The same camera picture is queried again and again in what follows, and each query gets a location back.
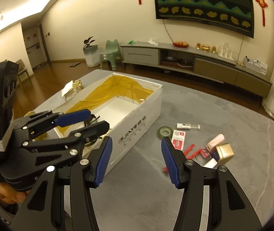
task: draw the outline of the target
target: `green tape roll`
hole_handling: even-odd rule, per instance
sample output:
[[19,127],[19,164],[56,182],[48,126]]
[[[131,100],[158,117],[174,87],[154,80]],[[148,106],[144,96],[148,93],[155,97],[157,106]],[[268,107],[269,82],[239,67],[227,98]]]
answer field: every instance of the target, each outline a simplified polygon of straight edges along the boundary
[[161,140],[163,137],[169,137],[172,138],[172,128],[168,126],[162,126],[157,130],[157,136]]

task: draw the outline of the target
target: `tv screen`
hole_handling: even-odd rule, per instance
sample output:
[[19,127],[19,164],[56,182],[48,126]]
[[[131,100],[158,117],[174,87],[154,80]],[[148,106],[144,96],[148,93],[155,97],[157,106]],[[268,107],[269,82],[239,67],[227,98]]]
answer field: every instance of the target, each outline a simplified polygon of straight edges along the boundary
[[155,0],[157,19],[197,21],[254,37],[253,0]]

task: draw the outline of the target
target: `human hand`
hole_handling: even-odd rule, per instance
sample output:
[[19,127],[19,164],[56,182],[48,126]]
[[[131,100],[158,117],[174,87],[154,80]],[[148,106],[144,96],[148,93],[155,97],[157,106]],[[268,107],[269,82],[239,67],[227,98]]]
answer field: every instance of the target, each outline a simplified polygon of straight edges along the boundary
[[26,192],[15,191],[8,183],[0,182],[0,205],[23,202],[30,190]]

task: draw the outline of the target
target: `green plastic chair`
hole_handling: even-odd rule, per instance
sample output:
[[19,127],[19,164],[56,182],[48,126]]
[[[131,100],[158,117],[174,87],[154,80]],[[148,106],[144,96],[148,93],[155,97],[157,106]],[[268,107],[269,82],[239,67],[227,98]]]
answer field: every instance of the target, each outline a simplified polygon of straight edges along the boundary
[[103,61],[110,61],[112,70],[117,69],[116,65],[116,57],[120,56],[122,60],[122,55],[120,51],[120,46],[118,40],[107,41],[106,42],[106,50],[101,53],[100,61],[101,61],[101,69],[103,68]]

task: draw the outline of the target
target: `white plant pot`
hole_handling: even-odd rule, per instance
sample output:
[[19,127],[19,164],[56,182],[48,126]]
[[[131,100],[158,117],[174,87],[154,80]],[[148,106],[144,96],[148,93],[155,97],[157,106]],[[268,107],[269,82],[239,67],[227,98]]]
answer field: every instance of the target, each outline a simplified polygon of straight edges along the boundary
[[84,47],[83,53],[85,54],[88,67],[95,67],[101,63],[99,59],[99,52],[98,52],[97,45],[91,46],[89,48]]

